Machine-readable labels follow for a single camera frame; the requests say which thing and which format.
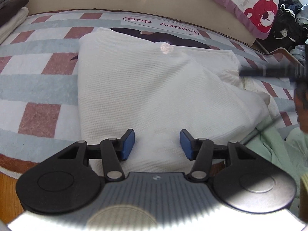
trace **bear face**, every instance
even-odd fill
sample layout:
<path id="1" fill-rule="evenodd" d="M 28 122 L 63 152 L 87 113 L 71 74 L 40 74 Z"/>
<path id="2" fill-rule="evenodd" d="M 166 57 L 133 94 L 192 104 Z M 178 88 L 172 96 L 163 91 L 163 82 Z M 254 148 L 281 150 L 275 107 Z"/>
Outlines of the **bear face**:
<path id="1" fill-rule="evenodd" d="M 278 7 L 273 0 L 259 0 L 253 8 L 245 10 L 244 14 L 263 33 L 268 33 L 274 22 Z"/>

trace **beige headboard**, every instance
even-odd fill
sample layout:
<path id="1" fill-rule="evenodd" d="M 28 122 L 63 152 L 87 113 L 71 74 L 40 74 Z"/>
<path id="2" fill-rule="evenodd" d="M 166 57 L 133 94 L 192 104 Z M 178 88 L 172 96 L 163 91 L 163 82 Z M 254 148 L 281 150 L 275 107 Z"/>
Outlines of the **beige headboard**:
<path id="1" fill-rule="evenodd" d="M 64 9 L 110 9 L 148 13 L 200 25 L 252 45 L 255 37 L 213 0 L 30 0 L 29 14 Z"/>

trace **white fabric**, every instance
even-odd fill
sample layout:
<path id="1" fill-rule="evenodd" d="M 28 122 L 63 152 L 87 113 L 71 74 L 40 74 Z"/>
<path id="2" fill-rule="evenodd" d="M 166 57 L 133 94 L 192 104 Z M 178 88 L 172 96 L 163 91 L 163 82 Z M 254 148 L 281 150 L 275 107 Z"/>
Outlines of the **white fabric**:
<path id="1" fill-rule="evenodd" d="M 269 114 L 259 95 L 241 89 L 245 80 L 229 50 L 152 43 L 100 28 L 80 39 L 78 65 L 82 139 L 97 144 L 134 129 L 126 174 L 188 172 L 181 129 L 226 144 Z M 102 173 L 98 160 L 90 164 Z"/>
<path id="2" fill-rule="evenodd" d="M 28 14 L 28 8 L 23 7 L 6 24 L 0 27 L 0 44 L 25 21 Z"/>

